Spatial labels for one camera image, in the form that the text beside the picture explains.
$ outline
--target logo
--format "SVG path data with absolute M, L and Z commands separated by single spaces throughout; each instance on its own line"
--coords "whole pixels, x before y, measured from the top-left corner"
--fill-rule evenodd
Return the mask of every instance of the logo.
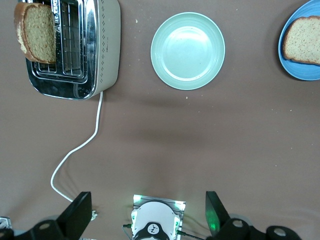
M 153 223 L 148 226 L 148 233 L 154 235 L 154 234 L 157 234 L 158 232 L 159 232 L 159 227 L 157 224 Z

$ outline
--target black cable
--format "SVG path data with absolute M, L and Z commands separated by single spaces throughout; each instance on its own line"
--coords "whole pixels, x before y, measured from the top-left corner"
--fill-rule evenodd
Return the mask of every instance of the black cable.
M 129 236 L 129 234 L 127 233 L 127 231 L 125 230 L 125 228 L 130 229 L 130 228 L 131 228 L 131 224 L 124 224 L 124 225 L 122 225 L 121 228 L 122 228 L 122 231 L 125 233 L 125 235 L 126 235 L 130 240 L 132 240 L 131 237 Z
M 193 239 L 204 240 L 203 238 L 190 235 L 190 234 L 185 233 L 184 231 L 180 231 L 180 230 L 177 231 L 177 234 L 182 235 L 182 236 L 187 236 L 187 237 L 190 237 L 190 238 L 193 238 Z

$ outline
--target bread slice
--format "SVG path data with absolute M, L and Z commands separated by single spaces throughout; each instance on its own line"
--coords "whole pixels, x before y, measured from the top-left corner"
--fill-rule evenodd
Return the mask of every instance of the bread slice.
M 282 51 L 285 59 L 320 65 L 320 16 L 296 19 L 285 34 Z
M 14 9 L 16 36 L 25 57 L 32 62 L 56 62 L 54 16 L 41 3 L 19 2 Z

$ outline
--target green light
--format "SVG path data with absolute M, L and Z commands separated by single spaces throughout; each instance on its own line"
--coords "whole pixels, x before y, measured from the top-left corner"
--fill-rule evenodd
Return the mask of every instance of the green light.
M 133 229 L 135 228 L 137 215 L 138 215 L 137 210 L 134 210 L 134 211 L 131 213 L 131 218 L 132 218 L 132 226 L 131 226 L 131 228 L 133 228 Z
M 174 232 L 173 239 L 175 239 L 177 231 L 179 230 L 180 218 L 175 216 L 174 217 L 174 222 L 175 222 L 175 224 L 173 226 L 173 232 Z
M 141 198 L 142 198 L 141 195 L 133 195 L 133 202 L 136 203 L 136 202 L 140 201 Z
M 186 204 L 184 201 L 175 201 L 174 206 L 178 209 L 180 209 L 180 211 L 184 211 L 186 208 Z
M 209 228 L 212 229 L 213 231 L 216 231 L 217 226 L 214 223 L 212 223 L 210 224 Z
M 205 212 L 205 218 L 208 223 L 209 229 L 211 231 L 217 232 L 220 230 L 220 221 L 219 221 L 219 218 L 217 216 L 216 211 L 214 211 L 213 209 L 207 210 Z

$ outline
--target white robot part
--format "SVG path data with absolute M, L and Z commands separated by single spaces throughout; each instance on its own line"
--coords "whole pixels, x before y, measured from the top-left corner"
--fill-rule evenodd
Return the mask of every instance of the white robot part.
M 150 201 L 131 212 L 134 240 L 176 240 L 180 218 L 166 204 Z

